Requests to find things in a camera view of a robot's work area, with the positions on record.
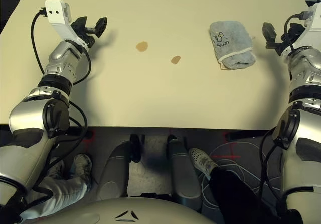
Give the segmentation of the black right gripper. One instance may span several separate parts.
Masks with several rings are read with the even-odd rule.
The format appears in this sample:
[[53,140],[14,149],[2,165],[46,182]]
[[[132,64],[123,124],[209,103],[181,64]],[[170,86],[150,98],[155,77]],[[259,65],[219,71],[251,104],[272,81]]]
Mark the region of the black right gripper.
[[[262,26],[262,34],[266,40],[266,48],[275,48],[276,32],[272,23],[264,22]],[[294,42],[297,40],[297,23],[290,23],[290,27],[281,36],[281,43],[277,43],[275,51],[279,56],[291,53],[295,47]]]

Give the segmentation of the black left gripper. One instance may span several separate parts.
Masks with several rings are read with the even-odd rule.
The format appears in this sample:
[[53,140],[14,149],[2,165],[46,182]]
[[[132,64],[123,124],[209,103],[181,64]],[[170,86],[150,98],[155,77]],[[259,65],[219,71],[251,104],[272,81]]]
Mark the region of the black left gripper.
[[93,35],[100,37],[107,27],[107,17],[100,18],[95,28],[86,27],[87,16],[77,18],[71,27],[77,35],[86,43],[88,47],[92,47],[95,43]]

